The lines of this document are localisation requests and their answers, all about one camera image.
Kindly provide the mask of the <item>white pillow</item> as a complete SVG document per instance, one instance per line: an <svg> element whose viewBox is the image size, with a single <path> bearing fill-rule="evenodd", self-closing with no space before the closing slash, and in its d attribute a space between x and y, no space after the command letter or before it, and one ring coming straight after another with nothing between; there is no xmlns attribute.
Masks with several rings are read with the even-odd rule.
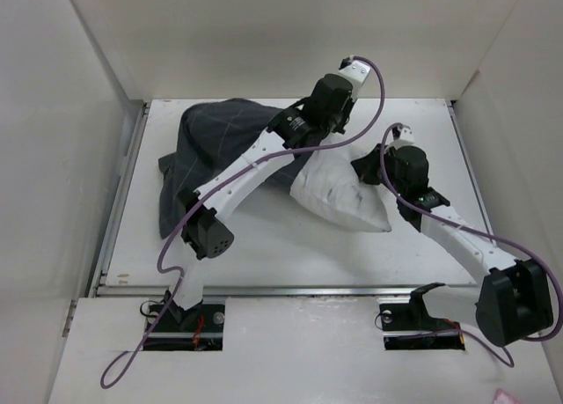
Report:
<svg viewBox="0 0 563 404"><path fill-rule="evenodd" d="M289 195L311 213L349 231L386 233L391 224L376 187L361 183L352 162L355 145L314 151L297 173Z"/></svg>

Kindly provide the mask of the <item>dark grey checked pillowcase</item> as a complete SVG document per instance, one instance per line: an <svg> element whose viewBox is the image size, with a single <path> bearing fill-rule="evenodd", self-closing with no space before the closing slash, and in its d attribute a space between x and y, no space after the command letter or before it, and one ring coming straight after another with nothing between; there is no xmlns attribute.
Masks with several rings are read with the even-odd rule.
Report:
<svg viewBox="0 0 563 404"><path fill-rule="evenodd" d="M250 148L280 111L249 99L205 102L184 111L176 150L158 160L163 176L158 216L162 239L180 220L177 193L185 188L194 191L222 172Z"/></svg>

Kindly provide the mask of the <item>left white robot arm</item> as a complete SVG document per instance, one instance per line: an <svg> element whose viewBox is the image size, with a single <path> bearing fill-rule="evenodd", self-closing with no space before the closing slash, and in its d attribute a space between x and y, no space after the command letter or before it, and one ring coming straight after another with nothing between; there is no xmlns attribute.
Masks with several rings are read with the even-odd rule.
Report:
<svg viewBox="0 0 563 404"><path fill-rule="evenodd" d="M176 150L158 161L159 231L166 245L181 239L196 261L226 252L234 235L225 222L236 207L273 174L304 164L330 134L343 132L359 87L339 71L284 109L249 99L188 108Z"/></svg>

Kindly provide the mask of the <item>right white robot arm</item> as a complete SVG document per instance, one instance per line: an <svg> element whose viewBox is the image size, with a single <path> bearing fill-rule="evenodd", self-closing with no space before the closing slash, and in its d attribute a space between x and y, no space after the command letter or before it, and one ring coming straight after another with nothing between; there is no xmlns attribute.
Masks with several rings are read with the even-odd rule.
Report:
<svg viewBox="0 0 563 404"><path fill-rule="evenodd" d="M469 304L469 322L495 346L551 340L562 329L562 289L533 252L520 260L498 247L502 238L471 228L450 201L429 184L426 153L395 141L378 144L353 161L359 180L384 186L399 214L416 231L441 246L478 285Z"/></svg>

